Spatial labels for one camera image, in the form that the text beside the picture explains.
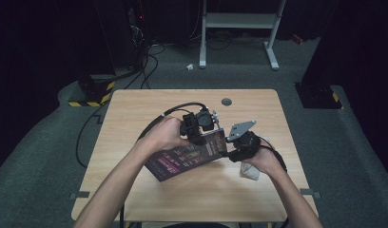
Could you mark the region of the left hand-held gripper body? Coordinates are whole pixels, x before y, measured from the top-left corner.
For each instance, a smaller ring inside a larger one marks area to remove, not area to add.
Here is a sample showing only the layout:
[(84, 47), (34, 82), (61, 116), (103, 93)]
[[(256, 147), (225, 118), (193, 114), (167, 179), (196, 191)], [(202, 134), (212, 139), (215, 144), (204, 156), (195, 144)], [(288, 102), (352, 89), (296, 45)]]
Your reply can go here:
[(183, 115), (180, 133), (189, 140), (200, 140), (204, 131), (213, 130), (217, 124), (219, 118), (216, 111), (210, 113), (208, 109), (203, 109), (197, 114), (188, 112)]

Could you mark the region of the white metal stand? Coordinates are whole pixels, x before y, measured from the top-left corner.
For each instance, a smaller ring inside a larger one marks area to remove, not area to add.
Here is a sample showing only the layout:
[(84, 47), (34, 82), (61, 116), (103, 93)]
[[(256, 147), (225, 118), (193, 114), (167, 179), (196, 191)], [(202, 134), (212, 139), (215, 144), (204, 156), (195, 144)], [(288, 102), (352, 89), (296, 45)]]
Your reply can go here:
[(270, 66), (279, 70), (273, 45), (280, 26), (286, 0), (280, 0), (275, 13), (223, 13), (208, 12), (207, 0), (203, 0), (202, 34), (199, 52), (199, 68), (206, 68), (206, 30), (207, 29), (270, 29), (269, 39), (263, 43)]

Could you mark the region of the person's left hand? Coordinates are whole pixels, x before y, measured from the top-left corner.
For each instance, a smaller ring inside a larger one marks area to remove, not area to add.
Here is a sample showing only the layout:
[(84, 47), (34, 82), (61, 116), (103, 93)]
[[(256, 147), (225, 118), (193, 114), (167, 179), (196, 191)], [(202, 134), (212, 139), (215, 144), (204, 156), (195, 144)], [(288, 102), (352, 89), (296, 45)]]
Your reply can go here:
[(150, 153), (190, 145), (180, 134), (181, 121), (175, 117), (165, 117), (152, 127), (141, 139)]

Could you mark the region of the dark equipment rack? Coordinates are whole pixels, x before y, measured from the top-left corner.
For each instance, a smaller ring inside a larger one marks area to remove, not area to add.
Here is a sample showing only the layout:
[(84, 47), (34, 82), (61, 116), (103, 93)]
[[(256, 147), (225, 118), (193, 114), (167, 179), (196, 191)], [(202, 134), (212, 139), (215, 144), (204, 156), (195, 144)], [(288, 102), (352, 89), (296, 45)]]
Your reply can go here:
[(141, 68), (146, 51), (146, 21), (143, 0), (127, 0), (127, 15), (137, 57), (136, 66)]

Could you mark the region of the grey cleaning cloth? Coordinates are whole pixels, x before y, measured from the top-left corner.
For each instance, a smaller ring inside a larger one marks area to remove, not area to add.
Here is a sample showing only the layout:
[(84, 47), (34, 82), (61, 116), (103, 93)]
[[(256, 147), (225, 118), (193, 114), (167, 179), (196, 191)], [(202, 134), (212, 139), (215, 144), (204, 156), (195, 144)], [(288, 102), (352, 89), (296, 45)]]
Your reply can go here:
[[(271, 144), (265, 138), (261, 138), (261, 145), (268, 146), (271, 148)], [(256, 167), (252, 166), (249, 163), (244, 161), (241, 163), (241, 175), (245, 178), (248, 178), (253, 181), (257, 181), (262, 172), (259, 171)]]

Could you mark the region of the black stand base yellow stripes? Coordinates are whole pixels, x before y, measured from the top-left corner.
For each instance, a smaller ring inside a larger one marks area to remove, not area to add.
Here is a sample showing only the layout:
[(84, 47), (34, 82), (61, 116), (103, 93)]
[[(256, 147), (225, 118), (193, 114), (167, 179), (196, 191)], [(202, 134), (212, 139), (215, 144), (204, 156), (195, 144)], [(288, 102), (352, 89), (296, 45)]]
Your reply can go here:
[(342, 109), (339, 96), (330, 86), (294, 83), (301, 104), (312, 109)]
[(68, 98), (73, 107), (104, 105), (114, 87), (115, 82), (109, 80), (93, 80), (90, 76), (82, 77)]

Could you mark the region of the person's right hand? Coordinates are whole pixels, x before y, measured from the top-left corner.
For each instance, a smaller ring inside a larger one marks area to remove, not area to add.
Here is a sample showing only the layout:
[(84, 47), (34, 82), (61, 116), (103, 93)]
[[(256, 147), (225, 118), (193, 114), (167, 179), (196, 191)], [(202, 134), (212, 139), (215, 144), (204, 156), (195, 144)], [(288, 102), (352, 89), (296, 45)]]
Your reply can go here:
[(256, 167), (272, 179), (276, 179), (285, 174), (284, 169), (273, 153), (273, 149), (268, 146), (262, 145), (252, 158), (246, 159), (244, 162)]

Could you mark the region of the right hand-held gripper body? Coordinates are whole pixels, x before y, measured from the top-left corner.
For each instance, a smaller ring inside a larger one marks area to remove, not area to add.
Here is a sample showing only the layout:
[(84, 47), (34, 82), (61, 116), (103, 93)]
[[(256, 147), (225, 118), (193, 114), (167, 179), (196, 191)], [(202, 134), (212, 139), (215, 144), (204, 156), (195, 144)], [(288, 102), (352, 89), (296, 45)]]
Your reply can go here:
[(235, 123), (226, 137), (226, 142), (232, 143), (234, 150), (241, 150), (242, 156), (246, 156), (248, 159), (258, 152), (261, 145), (261, 139), (250, 130), (256, 123), (256, 121)]

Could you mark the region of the red cover magazine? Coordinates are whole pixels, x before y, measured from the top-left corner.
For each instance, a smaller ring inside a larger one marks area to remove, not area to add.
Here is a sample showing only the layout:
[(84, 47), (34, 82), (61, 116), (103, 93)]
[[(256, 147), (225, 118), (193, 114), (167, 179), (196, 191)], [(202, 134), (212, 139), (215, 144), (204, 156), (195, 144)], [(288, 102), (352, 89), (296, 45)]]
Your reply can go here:
[(191, 144), (157, 152), (150, 157), (145, 167), (158, 181), (166, 181), (218, 160), (227, 151), (222, 128), (206, 133), (203, 139), (203, 145)]

